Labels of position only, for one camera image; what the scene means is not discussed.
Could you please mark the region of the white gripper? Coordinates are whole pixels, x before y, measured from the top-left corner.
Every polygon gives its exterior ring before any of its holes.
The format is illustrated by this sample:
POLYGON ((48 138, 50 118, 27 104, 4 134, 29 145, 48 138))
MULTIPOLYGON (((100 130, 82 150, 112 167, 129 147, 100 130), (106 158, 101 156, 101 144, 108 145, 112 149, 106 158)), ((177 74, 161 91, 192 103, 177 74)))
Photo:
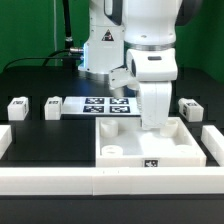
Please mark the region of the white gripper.
POLYGON ((129 49, 126 64, 137 82, 136 99, 142 128, 161 128, 168 120, 172 81, 177 79, 175 49, 140 51, 129 49))

